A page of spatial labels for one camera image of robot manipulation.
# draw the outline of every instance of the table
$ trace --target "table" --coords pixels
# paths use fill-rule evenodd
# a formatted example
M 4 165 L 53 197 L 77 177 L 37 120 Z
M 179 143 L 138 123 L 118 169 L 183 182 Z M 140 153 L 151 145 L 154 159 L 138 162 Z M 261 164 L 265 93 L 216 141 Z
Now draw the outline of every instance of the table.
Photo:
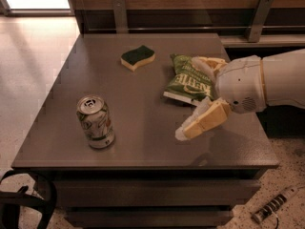
M 156 58 L 133 73 L 120 56 L 141 45 Z M 73 226 L 225 224 L 278 166 L 254 113 L 232 114 L 191 141 L 175 139 L 193 108 L 163 96 L 174 76 L 171 53 L 229 60 L 217 34 L 86 34 L 75 42 L 12 163 L 54 182 Z M 115 141 L 102 150 L 88 146 L 76 117 L 87 94 L 110 109 Z

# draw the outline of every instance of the silver soda can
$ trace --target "silver soda can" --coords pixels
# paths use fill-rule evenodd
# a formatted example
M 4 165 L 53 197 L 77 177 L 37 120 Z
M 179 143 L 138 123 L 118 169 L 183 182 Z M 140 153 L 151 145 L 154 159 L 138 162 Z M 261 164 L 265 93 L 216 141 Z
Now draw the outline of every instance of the silver soda can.
M 106 102 L 98 95 L 87 95 L 77 103 L 76 114 L 89 145 L 96 149 L 109 146 L 114 131 Z

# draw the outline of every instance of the drawer front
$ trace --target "drawer front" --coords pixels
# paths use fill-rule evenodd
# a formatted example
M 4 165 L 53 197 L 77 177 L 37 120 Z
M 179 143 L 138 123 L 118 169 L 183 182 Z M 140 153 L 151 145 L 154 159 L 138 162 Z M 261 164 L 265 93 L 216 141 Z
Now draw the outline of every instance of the drawer front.
M 257 180 L 55 181 L 62 207 L 205 206 L 244 204 Z
M 67 221 L 75 227 L 98 228 L 165 228 L 203 227 L 226 224 L 233 217 L 231 211 L 210 208 L 119 208 L 100 211 L 68 212 Z

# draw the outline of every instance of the black object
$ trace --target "black object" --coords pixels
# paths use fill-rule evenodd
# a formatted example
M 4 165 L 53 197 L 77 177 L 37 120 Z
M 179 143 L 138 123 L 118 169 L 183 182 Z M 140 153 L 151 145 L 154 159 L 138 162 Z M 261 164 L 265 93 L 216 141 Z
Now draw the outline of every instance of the black object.
M 35 178 L 36 181 L 38 179 L 40 181 L 42 178 L 46 184 L 45 199 L 26 194 L 29 189 L 28 186 L 22 186 L 18 192 L 0 191 L 0 229 L 18 229 L 20 206 L 30 207 L 31 209 L 40 212 L 42 217 L 37 229 L 47 228 L 57 200 L 54 184 L 37 173 L 15 170 L 7 171 L 0 179 L 0 184 L 5 178 L 18 174 L 28 174 Z

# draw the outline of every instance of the terrazzo floor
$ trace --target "terrazzo floor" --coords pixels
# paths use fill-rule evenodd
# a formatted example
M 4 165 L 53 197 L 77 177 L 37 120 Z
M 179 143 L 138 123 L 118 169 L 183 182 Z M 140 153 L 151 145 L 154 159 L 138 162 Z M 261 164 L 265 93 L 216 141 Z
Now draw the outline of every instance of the terrazzo floor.
M 6 172 L 65 62 L 79 31 L 75 18 L 7 18 L 0 15 L 0 172 Z M 280 165 L 261 179 L 261 189 L 246 205 L 234 208 L 234 218 L 218 229 L 275 228 L 270 216 L 261 225 L 251 214 L 290 185 L 305 185 L 305 136 L 270 138 Z M 1 189 L 32 181 L 10 179 Z M 305 189 L 279 211 L 281 229 L 305 229 Z M 73 228 L 56 209 L 48 228 Z M 21 229 L 35 228 L 39 215 L 23 210 Z

